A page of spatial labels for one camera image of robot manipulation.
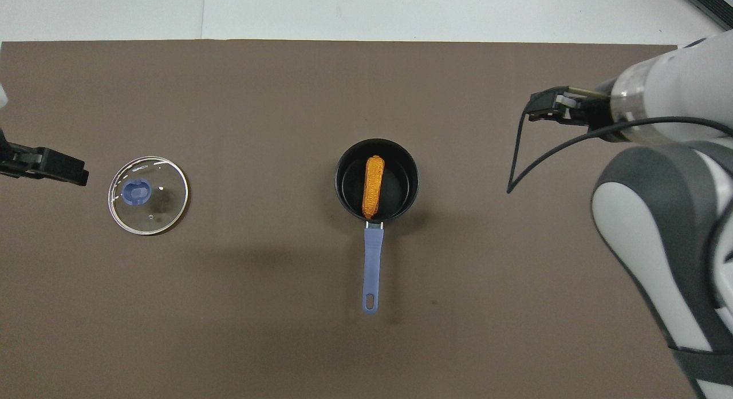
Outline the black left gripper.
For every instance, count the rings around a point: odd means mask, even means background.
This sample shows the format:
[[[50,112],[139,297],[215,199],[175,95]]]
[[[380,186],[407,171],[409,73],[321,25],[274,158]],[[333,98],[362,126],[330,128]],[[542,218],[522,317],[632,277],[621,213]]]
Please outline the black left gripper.
[[[40,165],[40,174],[36,172]],[[89,171],[85,162],[55,149],[28,148],[7,141],[1,130],[1,173],[12,178],[52,178],[78,186],[86,186]]]

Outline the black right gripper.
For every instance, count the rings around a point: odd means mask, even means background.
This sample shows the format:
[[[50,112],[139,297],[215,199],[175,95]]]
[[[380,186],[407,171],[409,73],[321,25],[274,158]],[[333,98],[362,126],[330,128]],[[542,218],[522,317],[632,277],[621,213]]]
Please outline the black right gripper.
[[[610,96],[595,94],[566,94],[569,88],[549,88],[534,92],[529,99],[529,107],[557,107],[528,109],[529,121],[555,121],[571,126],[584,126],[588,131],[596,131],[613,125],[610,112]]]

